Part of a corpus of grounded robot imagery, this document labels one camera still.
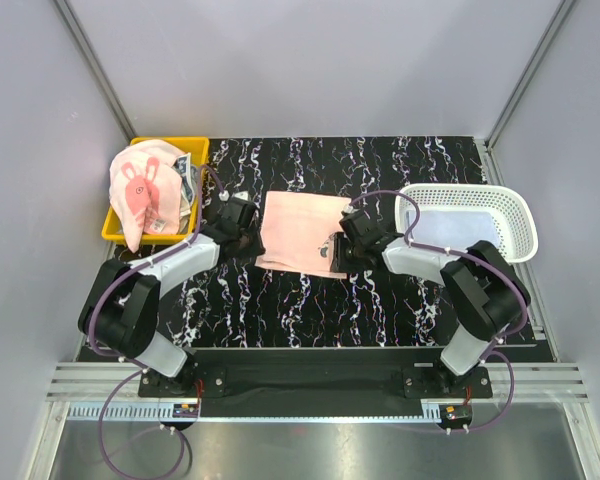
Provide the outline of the pink hedgehog towel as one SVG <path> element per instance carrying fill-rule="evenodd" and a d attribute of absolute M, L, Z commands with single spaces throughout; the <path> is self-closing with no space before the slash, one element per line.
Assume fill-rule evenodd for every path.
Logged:
<path fill-rule="evenodd" d="M 269 191 L 265 198 L 261 238 L 265 253 L 255 265 L 266 270 L 344 279 L 331 270 L 334 238 L 341 231 L 346 197 Z"/>

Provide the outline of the light blue towel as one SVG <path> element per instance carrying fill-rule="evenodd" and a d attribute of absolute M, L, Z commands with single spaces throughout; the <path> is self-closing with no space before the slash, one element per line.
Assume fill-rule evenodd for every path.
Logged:
<path fill-rule="evenodd" d="M 493 217 L 478 211 L 422 211 L 409 237 L 416 243 L 462 250 L 485 240 L 498 247 Z"/>

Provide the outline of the pink rabbit towel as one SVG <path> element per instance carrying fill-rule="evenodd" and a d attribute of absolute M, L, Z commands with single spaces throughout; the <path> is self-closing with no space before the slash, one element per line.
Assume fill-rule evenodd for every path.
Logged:
<path fill-rule="evenodd" d="M 179 148 L 160 139 L 130 145 L 110 165 L 109 198 L 129 250 L 142 236 L 179 233 L 181 178 L 173 169 Z"/>

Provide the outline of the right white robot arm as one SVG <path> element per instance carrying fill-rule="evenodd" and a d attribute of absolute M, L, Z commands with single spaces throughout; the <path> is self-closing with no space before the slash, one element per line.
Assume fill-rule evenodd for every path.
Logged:
<path fill-rule="evenodd" d="M 496 343 L 521 330 L 530 296 L 498 249 L 480 240 L 464 251 L 417 243 L 352 207 L 342 212 L 331 270 L 379 270 L 414 276 L 445 287 L 459 322 L 439 359 L 425 371 L 431 388 L 456 396 L 470 383 Z"/>

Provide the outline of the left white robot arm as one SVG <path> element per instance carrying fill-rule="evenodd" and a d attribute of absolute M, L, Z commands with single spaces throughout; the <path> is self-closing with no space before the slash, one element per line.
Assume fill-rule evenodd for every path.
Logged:
<path fill-rule="evenodd" d="M 104 262 L 78 317 L 91 347 L 103 346 L 106 355 L 160 374 L 161 384 L 173 395 L 188 394 L 196 382 L 193 358 L 158 332 L 160 301 L 200 273 L 263 254 L 257 212 L 254 202 L 233 195 L 199 233 L 138 261 Z"/>

